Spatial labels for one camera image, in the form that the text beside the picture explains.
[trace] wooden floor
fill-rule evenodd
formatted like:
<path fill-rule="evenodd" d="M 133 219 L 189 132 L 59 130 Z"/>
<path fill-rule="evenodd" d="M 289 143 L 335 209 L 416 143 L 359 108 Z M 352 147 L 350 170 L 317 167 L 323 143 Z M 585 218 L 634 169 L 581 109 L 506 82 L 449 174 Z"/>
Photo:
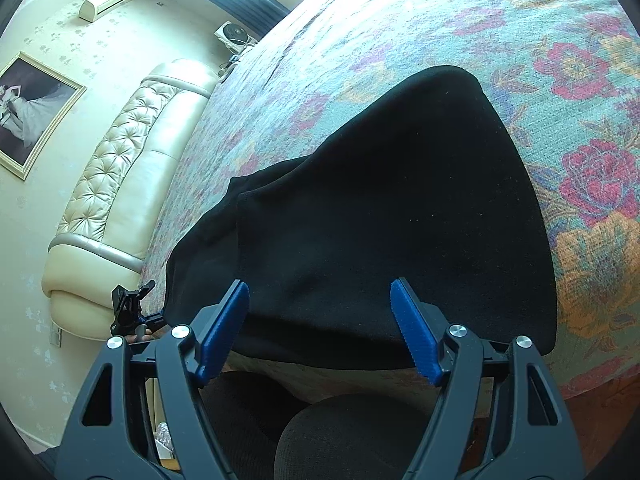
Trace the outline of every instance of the wooden floor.
<path fill-rule="evenodd" d="M 566 405 L 589 472 L 603 459 L 640 406 L 640 375 L 609 381 L 567 400 Z M 465 455 L 463 470 L 479 465 L 482 460 L 487 426 L 487 419 L 476 420 L 473 442 Z"/>

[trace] folded black fabric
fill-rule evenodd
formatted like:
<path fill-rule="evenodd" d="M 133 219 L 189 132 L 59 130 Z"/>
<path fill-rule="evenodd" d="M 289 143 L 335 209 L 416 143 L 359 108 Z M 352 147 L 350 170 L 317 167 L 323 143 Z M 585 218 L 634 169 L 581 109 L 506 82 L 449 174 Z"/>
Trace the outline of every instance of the folded black fabric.
<path fill-rule="evenodd" d="M 389 303 L 404 276 L 483 338 L 556 340 L 556 286 L 527 172 L 478 81 L 434 67 L 308 157 L 233 178 L 178 243 L 165 317 L 190 322 L 231 281 L 245 356 L 334 369 L 413 366 Z"/>

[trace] silver screw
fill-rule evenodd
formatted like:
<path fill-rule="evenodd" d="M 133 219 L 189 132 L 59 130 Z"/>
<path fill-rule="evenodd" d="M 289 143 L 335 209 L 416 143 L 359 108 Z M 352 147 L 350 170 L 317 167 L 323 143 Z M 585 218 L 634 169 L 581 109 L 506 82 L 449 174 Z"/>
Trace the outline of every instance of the silver screw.
<path fill-rule="evenodd" d="M 523 347 L 523 348 L 530 348 L 530 347 L 531 347 L 531 345 L 533 344 L 533 343 L 531 342 L 531 339 L 530 339 L 530 338 L 528 338 L 528 337 L 527 337 L 527 336 L 525 336 L 525 335 L 519 335 L 519 336 L 516 338 L 516 343 L 517 343 L 517 345 L 518 345 L 518 346 L 521 346 L 521 347 Z"/>
<path fill-rule="evenodd" d="M 462 325 L 451 325 L 449 327 L 449 333 L 453 337 L 464 337 L 466 335 L 466 327 Z"/>
<path fill-rule="evenodd" d="M 107 341 L 107 346 L 111 349 L 120 348 L 122 346 L 122 338 L 117 335 Z"/>
<path fill-rule="evenodd" d="M 189 327 L 186 325 L 174 326 L 171 330 L 171 335 L 176 339 L 183 339 L 189 335 Z"/>

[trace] blue gripper pad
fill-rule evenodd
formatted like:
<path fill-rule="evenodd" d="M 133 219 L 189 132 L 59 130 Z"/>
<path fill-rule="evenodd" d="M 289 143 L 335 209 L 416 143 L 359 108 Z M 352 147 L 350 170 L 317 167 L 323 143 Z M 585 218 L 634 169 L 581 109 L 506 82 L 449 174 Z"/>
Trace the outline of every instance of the blue gripper pad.
<path fill-rule="evenodd" d="M 200 365 L 194 373 L 194 378 L 200 387 L 204 387 L 222 371 L 248 312 L 249 287 L 246 283 L 239 283 L 226 304 L 223 305 L 222 312 L 200 346 Z"/>
<path fill-rule="evenodd" d="M 438 362 L 438 341 L 400 280 L 391 284 L 390 296 L 391 310 L 418 373 L 439 386 L 444 373 Z"/>

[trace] picture frame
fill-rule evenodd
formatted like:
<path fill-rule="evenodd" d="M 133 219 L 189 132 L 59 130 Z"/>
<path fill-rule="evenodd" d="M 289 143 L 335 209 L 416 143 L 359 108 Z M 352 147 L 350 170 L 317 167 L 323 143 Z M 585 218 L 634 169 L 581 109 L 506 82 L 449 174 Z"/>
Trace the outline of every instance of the picture frame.
<path fill-rule="evenodd" d="M 25 180 L 86 87 L 19 52 L 0 72 L 0 164 Z"/>

